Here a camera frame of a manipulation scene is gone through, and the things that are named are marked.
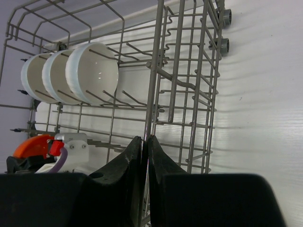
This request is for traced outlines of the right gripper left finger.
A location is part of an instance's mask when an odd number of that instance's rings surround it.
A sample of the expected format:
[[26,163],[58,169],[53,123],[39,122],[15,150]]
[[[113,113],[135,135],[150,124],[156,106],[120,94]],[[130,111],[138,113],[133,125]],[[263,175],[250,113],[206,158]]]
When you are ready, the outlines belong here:
[[141,138],[99,170],[0,177],[3,227],[137,227]]

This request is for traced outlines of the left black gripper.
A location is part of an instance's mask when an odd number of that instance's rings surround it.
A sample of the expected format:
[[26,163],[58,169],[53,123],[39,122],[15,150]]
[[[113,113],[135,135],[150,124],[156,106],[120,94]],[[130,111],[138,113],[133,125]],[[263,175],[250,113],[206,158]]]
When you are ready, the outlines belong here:
[[42,155],[17,158],[9,156],[6,160],[6,174],[35,173],[45,164],[55,163],[54,157],[44,158]]

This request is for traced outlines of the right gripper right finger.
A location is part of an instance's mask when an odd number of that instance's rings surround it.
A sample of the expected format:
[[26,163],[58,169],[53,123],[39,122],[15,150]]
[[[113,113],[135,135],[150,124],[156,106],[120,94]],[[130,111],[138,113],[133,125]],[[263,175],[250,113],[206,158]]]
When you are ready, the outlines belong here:
[[154,227],[284,227],[269,183],[254,174],[189,174],[148,140]]

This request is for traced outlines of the white round bowl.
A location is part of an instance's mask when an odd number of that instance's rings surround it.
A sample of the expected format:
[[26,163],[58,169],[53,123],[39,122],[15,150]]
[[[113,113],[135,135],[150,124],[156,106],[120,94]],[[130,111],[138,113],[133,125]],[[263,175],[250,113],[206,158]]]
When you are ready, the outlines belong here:
[[118,63],[106,45],[88,43],[69,55],[65,76],[70,90],[79,100],[100,105],[109,101],[116,91]]
[[42,80],[43,66],[50,56],[50,53],[41,53],[28,59],[21,70],[21,83],[24,90],[34,99],[55,104],[58,101],[46,91]]
[[46,91],[56,101],[77,105],[81,101],[70,90],[66,76],[66,63],[73,50],[63,50],[52,54],[44,63],[42,81]]

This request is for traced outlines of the grey wire dish rack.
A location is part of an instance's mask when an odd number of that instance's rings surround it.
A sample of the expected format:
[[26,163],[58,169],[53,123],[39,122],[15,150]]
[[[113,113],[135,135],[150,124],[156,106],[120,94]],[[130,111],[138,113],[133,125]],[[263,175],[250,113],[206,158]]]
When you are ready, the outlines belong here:
[[[31,0],[13,9],[3,49],[19,52],[20,81],[24,63],[41,53],[52,55],[88,43],[102,43],[114,53],[119,79],[109,101],[49,104],[34,99],[23,88],[32,98],[30,119],[17,131],[26,133],[26,140],[44,134],[85,133],[88,166],[93,172],[120,155],[134,137],[140,137],[139,226],[152,227],[151,136],[187,173],[210,171],[219,61],[229,50],[229,40],[222,32],[231,22],[231,11],[223,0],[160,0],[133,15],[122,12],[135,5],[82,0],[76,8],[74,1]],[[49,154],[53,141],[47,141],[46,157],[54,157]]]

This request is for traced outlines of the orange bowl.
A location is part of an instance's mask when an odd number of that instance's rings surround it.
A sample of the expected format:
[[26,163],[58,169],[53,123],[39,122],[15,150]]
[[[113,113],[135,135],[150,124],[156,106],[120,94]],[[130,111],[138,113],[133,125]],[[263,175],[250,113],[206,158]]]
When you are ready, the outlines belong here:
[[43,156],[48,153],[48,140],[53,140],[54,136],[44,134],[31,137],[21,143],[15,150],[13,157],[27,158],[31,156]]

